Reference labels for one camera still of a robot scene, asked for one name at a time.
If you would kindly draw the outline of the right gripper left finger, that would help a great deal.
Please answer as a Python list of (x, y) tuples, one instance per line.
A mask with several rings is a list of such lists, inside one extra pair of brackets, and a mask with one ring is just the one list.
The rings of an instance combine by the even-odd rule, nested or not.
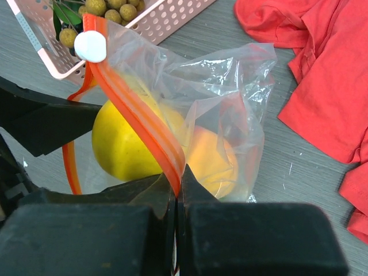
[(39, 188), (1, 229), (1, 274), (172, 275), (174, 209), (164, 175), (83, 196)]

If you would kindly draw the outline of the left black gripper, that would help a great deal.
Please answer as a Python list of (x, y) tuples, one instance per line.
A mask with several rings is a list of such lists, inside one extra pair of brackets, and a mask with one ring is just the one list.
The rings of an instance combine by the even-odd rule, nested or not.
[[(1, 78), (1, 127), (35, 157), (90, 132), (100, 108), (22, 88)], [(36, 190), (1, 136), (1, 227), (19, 201)]]

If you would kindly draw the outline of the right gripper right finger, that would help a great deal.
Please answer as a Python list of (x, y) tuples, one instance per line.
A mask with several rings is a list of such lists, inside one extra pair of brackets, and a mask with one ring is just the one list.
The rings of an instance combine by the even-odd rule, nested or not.
[(325, 213), (301, 203), (220, 202), (189, 167), (177, 201), (180, 275), (347, 275)]

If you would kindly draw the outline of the yellow orange peach fruit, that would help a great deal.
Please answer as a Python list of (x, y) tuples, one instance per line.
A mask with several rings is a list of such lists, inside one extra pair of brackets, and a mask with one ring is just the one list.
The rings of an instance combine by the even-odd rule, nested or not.
[(216, 198), (227, 196), (237, 184), (239, 165), (232, 146), (208, 129), (194, 128), (187, 163), (196, 180)]

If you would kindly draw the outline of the yellow lemon fruit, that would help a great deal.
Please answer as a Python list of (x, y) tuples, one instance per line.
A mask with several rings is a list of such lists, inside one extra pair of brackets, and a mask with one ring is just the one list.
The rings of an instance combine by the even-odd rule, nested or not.
[(100, 167), (123, 182), (162, 173), (148, 148), (111, 101), (102, 106), (95, 118), (91, 142)]

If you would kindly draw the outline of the clear zip top bag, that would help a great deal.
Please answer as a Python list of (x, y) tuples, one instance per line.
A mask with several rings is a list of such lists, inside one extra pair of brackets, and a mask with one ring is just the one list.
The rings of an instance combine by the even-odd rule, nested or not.
[[(115, 27), (87, 14), (75, 41), (85, 60), (82, 87), (70, 100), (111, 101), (155, 158), (178, 192), (196, 126), (225, 139), (236, 155), (238, 180), (221, 201), (249, 201), (258, 175), (265, 134), (264, 113), (277, 57), (269, 43), (248, 43), (188, 60), (132, 32), (126, 43)], [(64, 168), (74, 194), (123, 182), (103, 170), (93, 148), (81, 158), (74, 142), (63, 147)]]

